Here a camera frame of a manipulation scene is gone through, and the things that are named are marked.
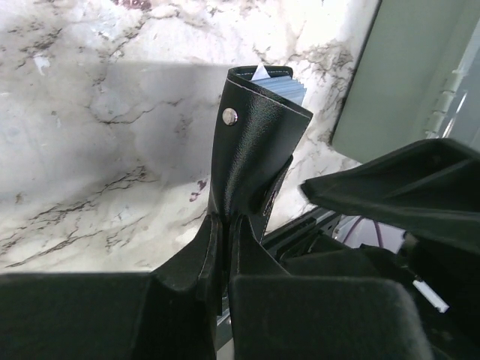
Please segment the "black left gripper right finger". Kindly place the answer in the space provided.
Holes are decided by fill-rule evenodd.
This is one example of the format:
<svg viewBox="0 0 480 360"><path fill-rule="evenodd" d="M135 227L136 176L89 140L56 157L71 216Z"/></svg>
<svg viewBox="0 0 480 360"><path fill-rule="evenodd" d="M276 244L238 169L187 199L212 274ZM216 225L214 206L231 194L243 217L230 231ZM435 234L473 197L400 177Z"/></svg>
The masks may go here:
<svg viewBox="0 0 480 360"><path fill-rule="evenodd" d="M236 359L432 359L411 296L376 277L289 274L247 217L232 233L229 309Z"/></svg>

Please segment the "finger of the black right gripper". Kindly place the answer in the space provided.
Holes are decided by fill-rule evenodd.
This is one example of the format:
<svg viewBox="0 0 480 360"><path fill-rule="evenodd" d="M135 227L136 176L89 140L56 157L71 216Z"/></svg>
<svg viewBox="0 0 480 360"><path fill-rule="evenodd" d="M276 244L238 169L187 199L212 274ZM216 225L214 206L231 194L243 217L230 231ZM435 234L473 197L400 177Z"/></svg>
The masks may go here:
<svg viewBox="0 0 480 360"><path fill-rule="evenodd" d="M479 153L453 139L411 143L301 190L319 207L479 252Z"/></svg>

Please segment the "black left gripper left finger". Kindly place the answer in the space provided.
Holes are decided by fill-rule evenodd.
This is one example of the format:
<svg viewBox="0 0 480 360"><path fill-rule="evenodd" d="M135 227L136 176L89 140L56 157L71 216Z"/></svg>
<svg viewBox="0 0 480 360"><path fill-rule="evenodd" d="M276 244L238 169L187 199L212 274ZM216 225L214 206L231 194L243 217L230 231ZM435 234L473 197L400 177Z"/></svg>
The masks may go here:
<svg viewBox="0 0 480 360"><path fill-rule="evenodd" d="M3 359L214 359L221 222L150 272L4 274Z"/></svg>

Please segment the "black leather card holder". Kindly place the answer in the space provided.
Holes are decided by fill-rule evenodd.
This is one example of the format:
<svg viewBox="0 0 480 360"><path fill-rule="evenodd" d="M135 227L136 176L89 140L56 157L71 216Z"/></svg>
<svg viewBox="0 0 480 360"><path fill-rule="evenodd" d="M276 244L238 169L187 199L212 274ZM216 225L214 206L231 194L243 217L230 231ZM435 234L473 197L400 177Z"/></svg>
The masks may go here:
<svg viewBox="0 0 480 360"><path fill-rule="evenodd" d="M261 239L312 112L252 82L254 66L229 69L214 130L208 212L223 231L249 218Z"/></svg>

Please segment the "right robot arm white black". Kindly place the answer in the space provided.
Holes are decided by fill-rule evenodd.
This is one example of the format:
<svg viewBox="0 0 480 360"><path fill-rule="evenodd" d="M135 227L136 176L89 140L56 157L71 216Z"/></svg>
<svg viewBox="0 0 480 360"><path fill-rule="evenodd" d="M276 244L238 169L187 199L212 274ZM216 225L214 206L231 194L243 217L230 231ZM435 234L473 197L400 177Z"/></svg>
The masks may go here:
<svg viewBox="0 0 480 360"><path fill-rule="evenodd" d="M479 153L451 139L421 140L343 172L310 178L317 209L403 231L348 247L305 214L264 241L294 275L382 278L413 297L435 359L479 357Z"/></svg>

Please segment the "clear plastic storage box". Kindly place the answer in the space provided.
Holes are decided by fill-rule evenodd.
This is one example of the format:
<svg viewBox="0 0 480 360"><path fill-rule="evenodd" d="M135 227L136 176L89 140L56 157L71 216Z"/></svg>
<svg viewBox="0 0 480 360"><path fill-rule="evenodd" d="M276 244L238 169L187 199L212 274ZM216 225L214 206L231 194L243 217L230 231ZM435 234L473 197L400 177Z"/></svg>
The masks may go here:
<svg viewBox="0 0 480 360"><path fill-rule="evenodd" d="M332 147L365 163L436 138L479 148L479 3L382 1Z"/></svg>

